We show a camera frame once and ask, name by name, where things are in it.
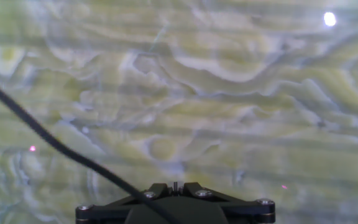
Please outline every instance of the metal screw head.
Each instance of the metal screw head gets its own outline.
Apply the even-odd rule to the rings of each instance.
[[[267,198],[261,198],[256,200],[258,203],[261,203],[262,205],[273,205],[274,201],[267,199]]]
[[[80,206],[78,206],[78,209],[80,209],[80,210],[88,210],[88,209],[90,209],[92,207],[93,207],[93,205],[80,205]]]
[[[154,198],[155,197],[155,193],[154,192],[144,192],[144,195],[147,198]]]
[[[207,196],[211,196],[212,192],[210,192],[209,190],[197,190],[196,195],[199,197],[207,197]]]

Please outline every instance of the marble surface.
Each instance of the marble surface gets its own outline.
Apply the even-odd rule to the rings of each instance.
[[[174,180],[358,223],[358,1],[0,0],[0,87],[139,189]],[[0,104],[0,223],[125,196]]]

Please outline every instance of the black mount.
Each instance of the black mount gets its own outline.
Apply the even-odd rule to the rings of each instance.
[[[275,223],[275,203],[269,199],[246,202],[199,183],[178,188],[153,184],[142,193],[167,209],[184,224]],[[82,206],[75,210],[76,224],[168,224],[134,197],[126,197],[104,206]]]

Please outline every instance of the black cable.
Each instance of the black cable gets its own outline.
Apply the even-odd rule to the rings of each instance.
[[[69,147],[65,146],[59,140],[54,138],[45,128],[41,126],[41,124],[39,124],[31,115],[29,115],[21,106],[19,106],[11,97],[5,94],[2,90],[0,90],[0,101],[4,103],[9,109],[11,109],[13,113],[15,113],[23,122],[30,126],[30,128],[33,129],[45,142],[50,144],[57,151],[74,160],[75,162],[83,166],[89,167],[90,169],[93,169],[98,174],[102,175],[106,179],[116,184],[118,187],[131,194],[140,202],[143,202],[146,206],[158,213],[169,223],[180,224],[179,220],[177,220],[173,215],[168,213],[160,205],[148,199],[145,195],[136,190],[136,188],[133,187],[131,184],[127,183],[125,180],[122,180],[116,174],[113,174],[101,165],[71,150]]]

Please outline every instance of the wavy pattern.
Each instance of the wavy pattern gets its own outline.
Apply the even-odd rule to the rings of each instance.
[[[274,199],[278,223],[358,223],[358,1],[0,1],[0,87],[139,188],[197,181]],[[0,223],[123,196],[0,104]]]

